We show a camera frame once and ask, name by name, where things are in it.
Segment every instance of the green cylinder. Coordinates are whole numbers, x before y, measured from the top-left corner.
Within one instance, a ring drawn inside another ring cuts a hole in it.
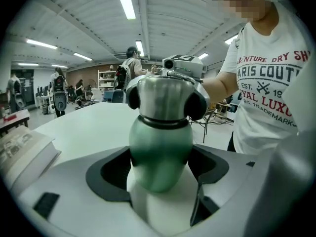
[[[135,179],[151,192],[166,192],[179,180],[193,146],[187,120],[151,125],[140,116],[132,125],[129,146]]]

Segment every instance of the brown wall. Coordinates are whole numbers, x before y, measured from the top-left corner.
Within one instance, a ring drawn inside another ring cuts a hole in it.
[[[114,66],[114,70],[116,70],[118,68],[118,65],[120,64],[112,64]],[[142,64],[142,67],[143,69],[148,69],[148,71],[150,71],[152,66],[151,64]],[[68,85],[72,85],[73,87],[75,87],[79,80],[82,79],[84,86],[88,86],[90,84],[92,85],[92,87],[96,87],[98,83],[98,70],[100,70],[101,72],[105,72],[109,69],[110,64],[67,72],[67,83]]]

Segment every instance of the floor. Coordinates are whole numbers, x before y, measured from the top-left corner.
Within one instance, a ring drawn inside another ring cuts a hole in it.
[[[69,104],[65,110],[66,115],[69,115],[75,110],[76,104]],[[43,115],[40,109],[34,109],[30,111],[29,129],[33,130],[39,126],[50,122],[56,116],[55,115]],[[223,122],[221,119],[215,120],[218,123]],[[205,136],[204,145],[226,150],[228,142],[231,138],[233,131],[233,123],[225,124],[209,124],[207,129],[207,135]],[[195,143],[203,144],[204,128],[199,124],[192,124],[193,136]]]

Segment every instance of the ceiling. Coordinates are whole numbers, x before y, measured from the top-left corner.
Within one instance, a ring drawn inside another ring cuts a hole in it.
[[[132,0],[136,19],[127,20],[120,0],[29,0],[7,29],[17,62],[79,69],[121,63],[118,54],[141,40],[145,62],[161,62],[174,54],[208,53],[205,65],[220,64],[228,45],[244,23],[210,0]],[[33,39],[57,50],[26,43]],[[73,53],[87,56],[85,61]]]

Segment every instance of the white shelving unit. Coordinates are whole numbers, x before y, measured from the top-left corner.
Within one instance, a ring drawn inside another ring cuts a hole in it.
[[[111,75],[114,75],[116,71],[105,71],[102,72],[98,70],[98,89],[111,89],[114,88],[114,78],[104,78],[100,79],[100,75],[103,74],[103,76],[109,77]]]

